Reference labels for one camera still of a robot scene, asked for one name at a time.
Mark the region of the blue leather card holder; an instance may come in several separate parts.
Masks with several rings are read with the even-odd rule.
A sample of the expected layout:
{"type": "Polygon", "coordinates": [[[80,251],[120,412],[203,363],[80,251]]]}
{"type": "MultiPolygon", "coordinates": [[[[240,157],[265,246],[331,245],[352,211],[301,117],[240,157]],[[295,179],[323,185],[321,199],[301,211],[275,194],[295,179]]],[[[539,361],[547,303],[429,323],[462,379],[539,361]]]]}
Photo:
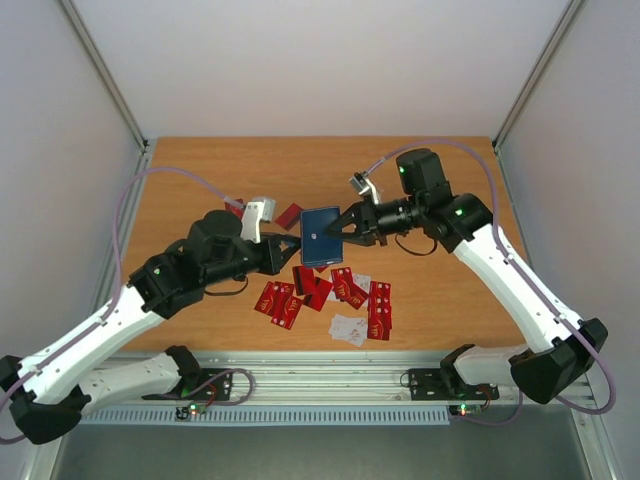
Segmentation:
{"type": "Polygon", "coordinates": [[[301,263],[308,268],[343,262],[343,242],[326,234],[340,216],[338,206],[303,210],[300,216],[301,263]]]}

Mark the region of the white card bottom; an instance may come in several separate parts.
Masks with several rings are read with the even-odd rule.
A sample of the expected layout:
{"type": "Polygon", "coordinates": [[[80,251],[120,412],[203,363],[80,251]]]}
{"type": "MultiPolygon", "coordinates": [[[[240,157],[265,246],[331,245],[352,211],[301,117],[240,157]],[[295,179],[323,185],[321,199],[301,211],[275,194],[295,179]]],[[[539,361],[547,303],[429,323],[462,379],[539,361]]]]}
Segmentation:
{"type": "Polygon", "coordinates": [[[335,315],[331,319],[329,335],[333,340],[361,347],[367,338],[367,319],[335,315]]]}

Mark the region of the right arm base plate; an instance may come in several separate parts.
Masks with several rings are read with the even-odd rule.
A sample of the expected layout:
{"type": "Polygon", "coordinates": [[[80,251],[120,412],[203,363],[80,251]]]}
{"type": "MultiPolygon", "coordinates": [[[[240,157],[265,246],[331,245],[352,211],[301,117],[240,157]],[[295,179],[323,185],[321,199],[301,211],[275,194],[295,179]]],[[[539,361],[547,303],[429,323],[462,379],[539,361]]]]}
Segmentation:
{"type": "Polygon", "coordinates": [[[442,380],[439,368],[409,369],[403,377],[401,383],[409,390],[412,401],[493,401],[500,398],[498,388],[489,384],[463,386],[452,393],[442,380]]]}

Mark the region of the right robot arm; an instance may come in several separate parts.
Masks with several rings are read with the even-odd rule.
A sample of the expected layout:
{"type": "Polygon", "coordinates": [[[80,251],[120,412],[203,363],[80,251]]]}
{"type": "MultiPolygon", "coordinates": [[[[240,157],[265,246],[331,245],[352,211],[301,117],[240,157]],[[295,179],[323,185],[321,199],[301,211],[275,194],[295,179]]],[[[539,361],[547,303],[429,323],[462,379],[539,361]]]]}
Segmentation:
{"type": "Polygon", "coordinates": [[[510,315],[525,342],[515,347],[464,345],[440,362],[441,383],[452,396],[480,384],[514,386],[547,404],[600,362],[608,337],[597,318],[583,319],[540,280],[509,243],[498,208],[471,193],[452,191],[439,156],[428,148],[395,152],[404,196],[383,203],[368,172],[351,183],[361,199],[326,233],[347,243],[385,244],[388,236],[422,229],[466,265],[510,315]]]}

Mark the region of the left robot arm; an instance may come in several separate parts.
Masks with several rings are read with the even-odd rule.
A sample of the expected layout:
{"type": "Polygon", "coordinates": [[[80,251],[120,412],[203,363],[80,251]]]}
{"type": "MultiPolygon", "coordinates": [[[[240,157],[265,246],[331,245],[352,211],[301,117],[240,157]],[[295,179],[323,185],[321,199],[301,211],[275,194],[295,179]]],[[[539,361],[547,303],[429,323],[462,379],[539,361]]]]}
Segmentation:
{"type": "Polygon", "coordinates": [[[201,367],[184,346],[108,370],[100,364],[123,345],[202,301],[208,286],[252,273],[274,276],[299,250],[299,237],[241,236],[238,217],[214,210],[186,238],[150,257],[114,296],[68,334],[36,354],[1,360],[1,405],[21,439],[55,440],[96,410],[148,395],[189,398],[201,386],[201,367]]]}

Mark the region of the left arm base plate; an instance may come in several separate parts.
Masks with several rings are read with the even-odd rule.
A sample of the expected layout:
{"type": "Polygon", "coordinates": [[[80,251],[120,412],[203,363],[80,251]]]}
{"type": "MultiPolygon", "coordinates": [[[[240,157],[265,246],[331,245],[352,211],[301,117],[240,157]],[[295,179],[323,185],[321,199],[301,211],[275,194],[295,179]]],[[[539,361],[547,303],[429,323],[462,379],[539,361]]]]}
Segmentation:
{"type": "Polygon", "coordinates": [[[233,373],[220,368],[203,368],[199,376],[194,379],[181,379],[169,392],[163,394],[149,394],[144,400],[187,400],[196,402],[228,401],[233,386],[233,373]]]}

